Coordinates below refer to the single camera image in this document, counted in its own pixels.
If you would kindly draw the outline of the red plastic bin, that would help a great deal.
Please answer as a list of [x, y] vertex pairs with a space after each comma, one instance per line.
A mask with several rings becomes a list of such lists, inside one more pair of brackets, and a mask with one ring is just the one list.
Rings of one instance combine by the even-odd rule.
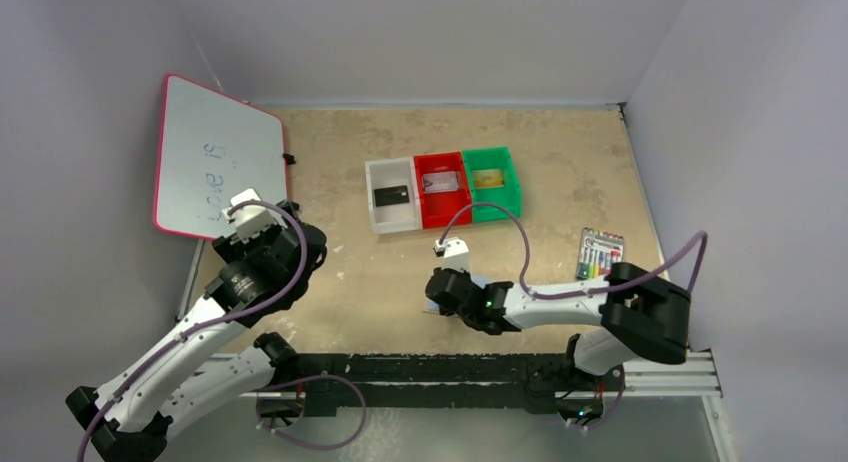
[[471, 203], [471, 191], [460, 152], [413, 157], [424, 229], [445, 227]]

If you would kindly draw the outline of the green plastic bin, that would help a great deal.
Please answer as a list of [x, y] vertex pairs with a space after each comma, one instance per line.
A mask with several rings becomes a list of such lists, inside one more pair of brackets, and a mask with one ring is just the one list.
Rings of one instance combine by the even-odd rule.
[[505, 146], [470, 149], [461, 155], [472, 201], [496, 204], [520, 218], [522, 188], [509, 149]]

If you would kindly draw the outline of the white plastic bin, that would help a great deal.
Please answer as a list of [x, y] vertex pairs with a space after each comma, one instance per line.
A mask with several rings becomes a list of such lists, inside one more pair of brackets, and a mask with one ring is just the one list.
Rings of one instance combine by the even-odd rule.
[[365, 178], [370, 223], [375, 234], [423, 228], [412, 157], [367, 161]]

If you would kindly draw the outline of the pack of coloured markers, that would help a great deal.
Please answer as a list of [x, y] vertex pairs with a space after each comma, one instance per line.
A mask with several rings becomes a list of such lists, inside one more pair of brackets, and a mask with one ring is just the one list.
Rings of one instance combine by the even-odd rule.
[[584, 227], [577, 257], [575, 277], [588, 280], [608, 275], [614, 263], [624, 259], [624, 238], [611, 232]]

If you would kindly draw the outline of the beige leather card holder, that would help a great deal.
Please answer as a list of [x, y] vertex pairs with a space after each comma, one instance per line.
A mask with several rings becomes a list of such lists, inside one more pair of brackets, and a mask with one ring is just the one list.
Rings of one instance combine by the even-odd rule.
[[[491, 279], [490, 279], [490, 278], [487, 278], [487, 277], [479, 276], [479, 275], [472, 275], [472, 276], [471, 276], [471, 281], [472, 281], [472, 282], [473, 282], [476, 286], [478, 286], [478, 287], [480, 287], [480, 288], [483, 288], [483, 287], [485, 287], [488, 283], [490, 283], [490, 282], [491, 282]], [[434, 302], [434, 301], [433, 301], [433, 300], [431, 300], [431, 299], [428, 299], [428, 300], [427, 300], [426, 308], [425, 308], [425, 310], [426, 310], [427, 312], [438, 314], [438, 313], [439, 313], [439, 311], [440, 311], [440, 309], [441, 309], [441, 307], [440, 307], [440, 306], [439, 306], [436, 302]]]

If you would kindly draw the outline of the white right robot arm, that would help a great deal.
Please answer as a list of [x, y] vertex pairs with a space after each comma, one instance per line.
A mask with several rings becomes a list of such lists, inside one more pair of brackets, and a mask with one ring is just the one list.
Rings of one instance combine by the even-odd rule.
[[579, 373], [600, 377], [637, 358], [667, 365], [687, 359], [691, 294], [630, 263], [593, 279], [523, 289], [512, 282], [476, 284], [463, 270], [437, 268], [426, 297], [449, 315], [488, 335], [539, 326], [583, 325], [566, 358]]

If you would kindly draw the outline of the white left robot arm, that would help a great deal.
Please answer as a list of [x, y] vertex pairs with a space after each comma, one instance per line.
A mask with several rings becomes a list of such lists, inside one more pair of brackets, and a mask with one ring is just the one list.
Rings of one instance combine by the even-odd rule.
[[196, 371], [219, 348], [303, 297], [327, 256], [327, 237], [295, 205], [251, 199], [225, 212], [235, 226], [212, 243], [224, 266], [192, 308], [140, 359], [98, 387], [80, 386], [66, 405], [84, 430], [76, 452], [104, 461], [154, 461], [196, 419], [268, 384], [277, 356], [261, 346], [229, 368]]

